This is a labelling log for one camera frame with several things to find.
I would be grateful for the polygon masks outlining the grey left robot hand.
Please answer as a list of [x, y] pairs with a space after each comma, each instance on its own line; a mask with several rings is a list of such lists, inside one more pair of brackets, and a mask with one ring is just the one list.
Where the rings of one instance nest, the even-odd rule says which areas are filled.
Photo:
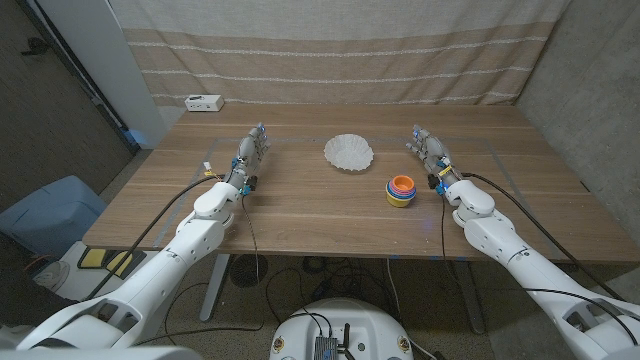
[[225, 182], [233, 185], [243, 195], [254, 190], [257, 183], [257, 173], [261, 161], [270, 148], [263, 123], [258, 123], [238, 145], [235, 157], [232, 159], [231, 170]]

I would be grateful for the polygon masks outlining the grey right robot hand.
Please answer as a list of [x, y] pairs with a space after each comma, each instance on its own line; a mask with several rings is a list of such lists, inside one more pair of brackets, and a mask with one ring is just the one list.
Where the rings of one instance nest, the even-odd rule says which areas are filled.
[[451, 185], [462, 179], [448, 148], [419, 125], [413, 127], [412, 134], [413, 139], [406, 147], [422, 161], [428, 173], [429, 188], [444, 195]]

